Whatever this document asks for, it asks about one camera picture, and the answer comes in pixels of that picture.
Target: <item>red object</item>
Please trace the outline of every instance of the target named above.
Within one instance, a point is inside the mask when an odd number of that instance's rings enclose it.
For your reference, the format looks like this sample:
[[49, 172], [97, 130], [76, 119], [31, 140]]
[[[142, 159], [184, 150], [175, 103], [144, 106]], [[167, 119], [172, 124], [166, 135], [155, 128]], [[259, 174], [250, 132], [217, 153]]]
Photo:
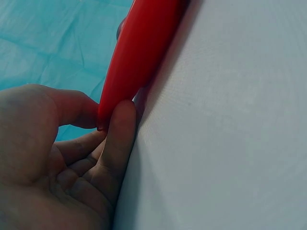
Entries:
[[106, 76], [98, 110], [98, 129], [105, 128], [119, 102], [132, 100], [155, 74], [187, 2], [134, 0]]

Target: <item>teal sheet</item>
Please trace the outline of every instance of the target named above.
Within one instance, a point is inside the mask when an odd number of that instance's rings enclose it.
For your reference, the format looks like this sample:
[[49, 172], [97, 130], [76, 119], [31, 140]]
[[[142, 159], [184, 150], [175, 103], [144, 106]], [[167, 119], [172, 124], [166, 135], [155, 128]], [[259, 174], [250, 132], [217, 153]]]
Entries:
[[[0, 90], [27, 83], [80, 90], [99, 101], [132, 0], [1, 0]], [[72, 126], [58, 140], [85, 132]]]

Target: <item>hand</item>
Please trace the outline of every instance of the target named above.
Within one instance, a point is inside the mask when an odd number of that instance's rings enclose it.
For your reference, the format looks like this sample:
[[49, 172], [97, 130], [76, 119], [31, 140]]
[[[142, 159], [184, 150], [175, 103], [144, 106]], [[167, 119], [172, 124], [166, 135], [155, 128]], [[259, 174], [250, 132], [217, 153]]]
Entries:
[[108, 136], [56, 142], [58, 127], [96, 127], [81, 92], [26, 85], [0, 92], [0, 229], [111, 228], [135, 134], [135, 107], [120, 103]]

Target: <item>finger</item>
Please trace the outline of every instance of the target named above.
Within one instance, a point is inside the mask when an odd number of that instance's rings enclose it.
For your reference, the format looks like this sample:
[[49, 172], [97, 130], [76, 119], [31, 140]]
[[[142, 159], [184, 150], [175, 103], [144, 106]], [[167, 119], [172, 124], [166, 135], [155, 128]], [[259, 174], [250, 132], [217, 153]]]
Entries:
[[82, 177], [87, 171], [93, 168], [105, 147], [105, 141], [100, 143], [100, 145], [90, 153], [86, 158], [75, 162], [69, 166], [70, 169], [74, 170], [79, 177]]
[[124, 18], [124, 20], [119, 24], [119, 27], [118, 27], [117, 33], [116, 33], [116, 39], [119, 38], [120, 32], [121, 32], [121, 30], [122, 30], [122, 28], [123, 28], [123, 26], [125, 24], [125, 20], [126, 20], [126, 18]]
[[86, 158], [105, 138], [105, 132], [94, 131], [74, 140], [56, 142], [55, 145], [60, 150], [66, 165], [70, 165]]
[[77, 91], [41, 85], [1, 91], [0, 141], [1, 150], [6, 154], [0, 162], [8, 168], [7, 177], [14, 177], [19, 183], [37, 180], [45, 170], [59, 126], [73, 124], [94, 128], [97, 110], [97, 103]]
[[54, 102], [59, 126], [74, 125], [82, 128], [95, 128], [98, 104], [83, 92], [74, 90], [56, 90], [41, 87]]
[[92, 170], [91, 183], [114, 207], [133, 145], [135, 120], [136, 111], [131, 101], [124, 101], [116, 107], [104, 152]]

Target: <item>white fabric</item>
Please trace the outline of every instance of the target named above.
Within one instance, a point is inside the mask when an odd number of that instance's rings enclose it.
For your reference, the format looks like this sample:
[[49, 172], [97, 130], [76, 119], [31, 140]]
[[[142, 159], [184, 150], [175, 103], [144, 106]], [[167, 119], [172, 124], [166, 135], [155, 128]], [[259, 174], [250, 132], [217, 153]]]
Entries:
[[307, 229], [306, 100], [306, 0], [192, 1], [115, 230]]

